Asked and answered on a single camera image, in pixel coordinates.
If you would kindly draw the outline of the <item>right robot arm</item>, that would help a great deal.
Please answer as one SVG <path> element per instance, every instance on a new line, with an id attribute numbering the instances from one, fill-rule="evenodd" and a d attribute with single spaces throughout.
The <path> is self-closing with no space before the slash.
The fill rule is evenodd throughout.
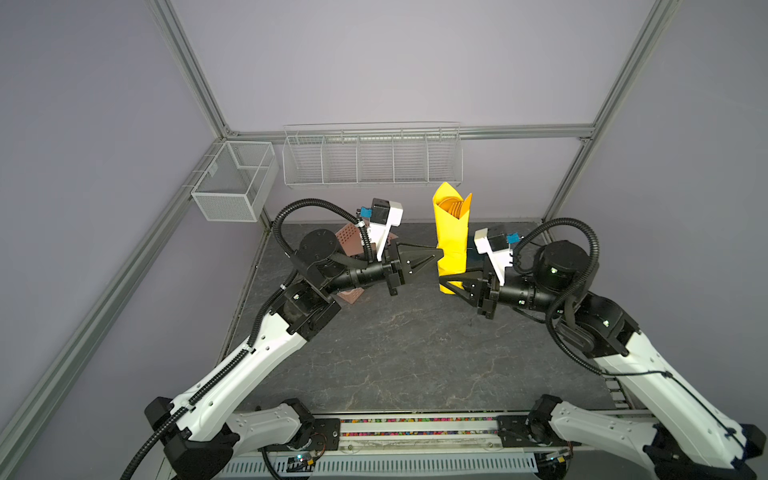
<path id="1" fill-rule="evenodd" d="M 525 265 L 521 255 L 532 238 L 555 227 L 580 231 L 586 245 L 549 243 Z M 523 315 L 540 313 L 566 356 L 590 373 L 616 381 L 653 416 L 649 422 L 616 418 L 545 394 L 525 421 L 533 442 L 590 446 L 629 460 L 657 479 L 755 477 L 749 461 L 763 453 L 765 433 L 731 419 L 703 398 L 620 305 L 591 291 L 600 243 L 588 224 L 555 218 L 518 241 L 500 228 L 478 232 L 475 241 L 485 258 L 483 267 L 444 274 L 442 287 L 486 317 L 501 305 Z"/>

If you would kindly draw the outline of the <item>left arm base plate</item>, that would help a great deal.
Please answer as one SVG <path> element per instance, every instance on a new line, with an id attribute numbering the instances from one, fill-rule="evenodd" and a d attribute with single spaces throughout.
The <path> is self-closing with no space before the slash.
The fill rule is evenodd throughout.
<path id="1" fill-rule="evenodd" d="M 287 443 L 268 445 L 268 451 L 336 451 L 341 440 L 341 420 L 338 417 L 315 417 L 301 425 Z"/>

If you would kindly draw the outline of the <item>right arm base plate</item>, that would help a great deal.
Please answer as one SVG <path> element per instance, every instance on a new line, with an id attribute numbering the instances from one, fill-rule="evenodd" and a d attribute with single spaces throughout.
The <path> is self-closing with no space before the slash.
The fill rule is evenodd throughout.
<path id="1" fill-rule="evenodd" d="M 580 446 L 560 438 L 550 425 L 550 414 L 506 414 L 496 417 L 497 436 L 504 448 Z"/>

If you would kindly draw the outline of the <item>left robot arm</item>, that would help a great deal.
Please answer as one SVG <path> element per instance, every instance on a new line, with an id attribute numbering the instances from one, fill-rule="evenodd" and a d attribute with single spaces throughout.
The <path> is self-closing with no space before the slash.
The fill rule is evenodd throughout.
<path id="1" fill-rule="evenodd" d="M 292 247 L 282 234 L 282 224 L 290 214 L 309 207 L 330 211 L 355 227 L 363 254 L 347 255 L 327 229 L 307 234 Z M 438 247 L 390 240 L 390 230 L 401 217 L 401 205 L 383 199 L 374 199 L 356 214 L 318 198 L 284 207 L 271 232 L 292 265 L 288 278 L 262 304 L 246 339 L 211 372 L 176 397 L 158 397 L 147 406 L 153 433 L 122 478 L 132 478 L 156 445 L 162 445 L 176 478 L 213 479 L 241 453 L 309 444 L 315 419 L 297 399 L 242 416 L 235 411 L 277 366 L 339 313 L 335 294 L 383 282 L 395 296 L 398 287 L 443 257 Z"/>

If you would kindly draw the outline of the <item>yellow plastic fork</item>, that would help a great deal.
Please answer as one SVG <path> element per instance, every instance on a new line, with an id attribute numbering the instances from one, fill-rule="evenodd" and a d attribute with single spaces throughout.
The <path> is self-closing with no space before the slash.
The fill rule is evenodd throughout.
<path id="1" fill-rule="evenodd" d="M 455 218 L 462 216 L 464 201 L 457 197 L 444 198 L 438 203 L 438 207 Z"/>

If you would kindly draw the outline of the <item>yellow paper napkin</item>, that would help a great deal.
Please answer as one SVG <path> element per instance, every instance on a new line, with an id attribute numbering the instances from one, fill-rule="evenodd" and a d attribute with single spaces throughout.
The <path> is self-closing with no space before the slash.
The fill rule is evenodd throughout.
<path id="1" fill-rule="evenodd" d="M 438 207 L 444 198 L 457 197 L 464 201 L 462 216 L 455 218 Z M 451 184 L 444 182 L 436 190 L 432 204 L 437 233 L 437 247 L 443 251 L 438 262 L 438 274 L 449 275 L 466 271 L 467 239 L 473 195 L 462 196 Z"/>

